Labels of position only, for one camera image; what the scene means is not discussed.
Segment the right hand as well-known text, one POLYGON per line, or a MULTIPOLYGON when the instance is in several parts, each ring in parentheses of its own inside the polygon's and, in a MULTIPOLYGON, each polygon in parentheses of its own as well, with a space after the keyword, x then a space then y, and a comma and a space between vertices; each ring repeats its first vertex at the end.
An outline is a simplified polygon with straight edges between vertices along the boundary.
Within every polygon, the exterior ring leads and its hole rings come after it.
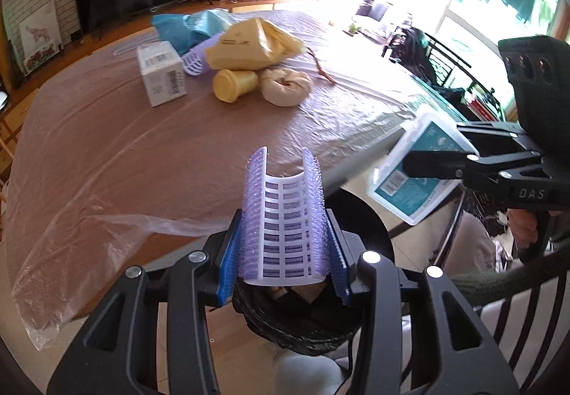
MULTIPOLYGON (((557 242, 569 231, 569 213, 551 211, 554 223, 551 241, 557 242)), ((507 211, 508 225, 519 249, 527 249, 541 239, 538 234, 537 217, 533 211, 509 209, 507 211)))

